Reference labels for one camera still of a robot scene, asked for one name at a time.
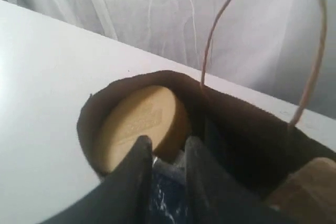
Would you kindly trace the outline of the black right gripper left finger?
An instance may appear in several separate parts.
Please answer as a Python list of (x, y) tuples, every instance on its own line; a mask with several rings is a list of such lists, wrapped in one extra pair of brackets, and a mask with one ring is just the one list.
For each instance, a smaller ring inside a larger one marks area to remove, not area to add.
[(45, 223), (149, 223), (152, 142), (140, 136), (118, 167), (81, 200)]

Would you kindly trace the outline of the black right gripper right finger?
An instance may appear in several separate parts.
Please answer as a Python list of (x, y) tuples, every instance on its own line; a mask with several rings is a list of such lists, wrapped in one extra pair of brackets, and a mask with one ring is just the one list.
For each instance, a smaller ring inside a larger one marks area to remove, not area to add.
[(196, 136), (186, 140), (185, 180), (194, 223), (294, 223), (235, 181)]

